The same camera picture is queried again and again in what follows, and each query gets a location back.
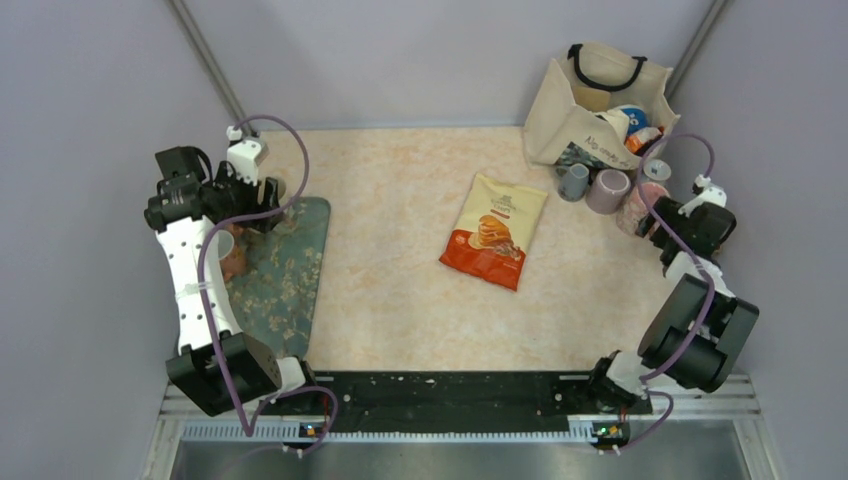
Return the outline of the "orange chips bag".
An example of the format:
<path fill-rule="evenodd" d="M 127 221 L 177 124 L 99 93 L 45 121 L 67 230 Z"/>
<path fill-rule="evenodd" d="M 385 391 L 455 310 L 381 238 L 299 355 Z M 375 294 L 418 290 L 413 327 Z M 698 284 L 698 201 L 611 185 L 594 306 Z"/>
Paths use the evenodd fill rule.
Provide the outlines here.
<path fill-rule="evenodd" d="M 440 263 L 516 291 L 547 198 L 541 189 L 476 173 Z"/>

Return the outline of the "large pink mug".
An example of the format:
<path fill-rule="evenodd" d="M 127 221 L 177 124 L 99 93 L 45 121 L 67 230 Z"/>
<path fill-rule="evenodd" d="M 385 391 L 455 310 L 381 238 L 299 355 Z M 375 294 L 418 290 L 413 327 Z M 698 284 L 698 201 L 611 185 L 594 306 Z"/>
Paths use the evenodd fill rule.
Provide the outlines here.
<path fill-rule="evenodd" d="M 634 186 L 616 214 L 617 227 L 627 235 L 636 236 L 641 220 L 649 214 L 648 205 L 653 206 L 658 199 L 668 196 L 669 191 L 654 182 Z"/>

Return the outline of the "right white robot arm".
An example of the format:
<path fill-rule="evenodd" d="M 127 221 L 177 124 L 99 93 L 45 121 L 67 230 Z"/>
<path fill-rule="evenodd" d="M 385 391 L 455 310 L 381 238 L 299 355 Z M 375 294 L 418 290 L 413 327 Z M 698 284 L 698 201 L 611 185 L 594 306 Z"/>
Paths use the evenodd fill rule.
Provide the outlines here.
<path fill-rule="evenodd" d="M 735 230 L 728 209 L 704 203 L 684 213 L 662 197 L 639 223 L 661 250 L 666 279 L 675 285 L 636 352 L 615 351 L 589 376 L 586 397 L 600 412 L 631 406 L 646 395 L 645 378 L 670 379 L 712 393 L 726 381 L 759 318 L 759 308 L 734 294 L 715 255 Z"/>

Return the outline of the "cream white mug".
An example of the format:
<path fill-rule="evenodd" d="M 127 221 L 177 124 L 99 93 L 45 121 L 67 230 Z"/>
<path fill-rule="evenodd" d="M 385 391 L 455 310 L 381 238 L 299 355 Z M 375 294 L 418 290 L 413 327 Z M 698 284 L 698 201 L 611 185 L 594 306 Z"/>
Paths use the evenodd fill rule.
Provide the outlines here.
<path fill-rule="evenodd" d="M 269 220 L 281 221 L 286 215 L 291 200 L 285 180 L 280 177 L 267 177 L 264 199 L 267 201 L 269 210 L 275 211 L 275 214 Z"/>

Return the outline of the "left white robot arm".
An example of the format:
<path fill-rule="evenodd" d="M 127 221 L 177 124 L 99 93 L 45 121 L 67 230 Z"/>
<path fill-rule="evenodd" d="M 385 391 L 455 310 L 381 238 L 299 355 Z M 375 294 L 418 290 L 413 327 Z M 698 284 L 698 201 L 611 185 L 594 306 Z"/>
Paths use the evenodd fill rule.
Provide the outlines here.
<path fill-rule="evenodd" d="M 155 232 L 170 269 L 179 314 L 177 354 L 166 363 L 170 382 L 204 413 L 216 416 L 243 401 L 282 392 L 297 413 L 319 404 L 320 386 L 296 357 L 276 358 L 272 349 L 242 331 L 229 301 L 221 261 L 236 250 L 227 229 L 269 232 L 281 221 L 279 182 L 261 179 L 267 155 L 255 138 L 234 141 L 218 169 L 199 148 L 178 146 L 156 153 L 163 175 L 144 218 Z"/>

